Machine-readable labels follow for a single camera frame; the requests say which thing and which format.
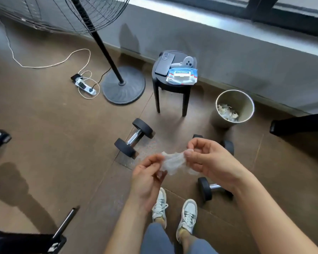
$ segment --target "fan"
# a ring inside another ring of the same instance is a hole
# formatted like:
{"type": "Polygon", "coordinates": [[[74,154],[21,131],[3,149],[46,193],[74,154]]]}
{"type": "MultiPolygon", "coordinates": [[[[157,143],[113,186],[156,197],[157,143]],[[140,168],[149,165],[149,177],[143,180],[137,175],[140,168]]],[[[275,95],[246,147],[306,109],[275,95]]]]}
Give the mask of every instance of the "fan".
{"type": "Polygon", "coordinates": [[[102,81],[106,99],[117,105],[136,101],[144,93],[145,78],[136,68],[115,66],[97,30],[110,25],[129,0],[0,0],[0,13],[36,29],[90,34],[110,64],[102,81]]]}

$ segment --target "hand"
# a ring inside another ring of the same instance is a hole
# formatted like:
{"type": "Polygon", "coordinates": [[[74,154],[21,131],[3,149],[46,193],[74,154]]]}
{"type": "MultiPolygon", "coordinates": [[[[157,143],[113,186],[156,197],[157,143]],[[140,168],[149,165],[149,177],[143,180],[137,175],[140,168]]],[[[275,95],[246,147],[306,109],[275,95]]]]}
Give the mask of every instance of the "hand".
{"type": "Polygon", "coordinates": [[[132,174],[129,199],[138,203],[146,214],[156,203],[161,183],[167,175],[167,171],[159,171],[164,159],[162,154],[148,156],[136,166],[132,174]]]}
{"type": "Polygon", "coordinates": [[[184,151],[187,165],[202,172],[215,183],[233,193],[238,181],[248,170],[219,143],[193,138],[184,151]]]}

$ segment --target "forearm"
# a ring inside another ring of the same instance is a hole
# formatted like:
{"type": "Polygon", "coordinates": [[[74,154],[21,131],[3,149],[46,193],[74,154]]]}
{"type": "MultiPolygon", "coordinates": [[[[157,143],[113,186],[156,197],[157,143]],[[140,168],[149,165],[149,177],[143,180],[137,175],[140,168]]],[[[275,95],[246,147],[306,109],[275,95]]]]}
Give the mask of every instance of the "forearm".
{"type": "Polygon", "coordinates": [[[234,196],[262,254],[318,253],[250,172],[238,183],[234,196]]]}
{"type": "Polygon", "coordinates": [[[139,254],[146,215],[136,201],[128,199],[107,244],[105,254],[139,254]]]}

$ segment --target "window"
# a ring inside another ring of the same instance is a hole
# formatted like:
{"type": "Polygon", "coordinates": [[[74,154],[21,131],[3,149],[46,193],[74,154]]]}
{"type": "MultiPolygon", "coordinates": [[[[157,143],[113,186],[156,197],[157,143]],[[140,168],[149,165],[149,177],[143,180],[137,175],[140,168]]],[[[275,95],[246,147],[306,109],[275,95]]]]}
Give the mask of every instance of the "window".
{"type": "Polygon", "coordinates": [[[318,0],[170,0],[318,36],[318,0]]]}

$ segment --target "shoe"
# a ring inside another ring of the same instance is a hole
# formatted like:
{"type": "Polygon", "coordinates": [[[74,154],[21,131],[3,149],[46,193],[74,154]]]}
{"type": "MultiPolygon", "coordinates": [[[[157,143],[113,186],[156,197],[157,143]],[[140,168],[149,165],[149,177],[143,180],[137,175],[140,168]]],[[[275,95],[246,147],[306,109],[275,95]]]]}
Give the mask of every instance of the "shoe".
{"type": "Polygon", "coordinates": [[[179,236],[180,229],[184,228],[190,234],[192,234],[193,227],[196,224],[197,214],[198,214],[197,203],[192,199],[188,199],[187,201],[185,201],[184,205],[182,206],[181,220],[176,232],[176,238],[180,244],[181,244],[180,236],[179,236]]]}
{"type": "Polygon", "coordinates": [[[164,188],[160,188],[159,190],[159,194],[158,194],[158,198],[157,198],[157,202],[156,204],[153,206],[152,208],[152,219],[153,222],[156,218],[163,218],[165,221],[165,229],[167,226],[167,219],[166,219],[166,214],[165,214],[165,209],[168,207],[169,205],[166,203],[166,192],[164,190],[164,188]]]}

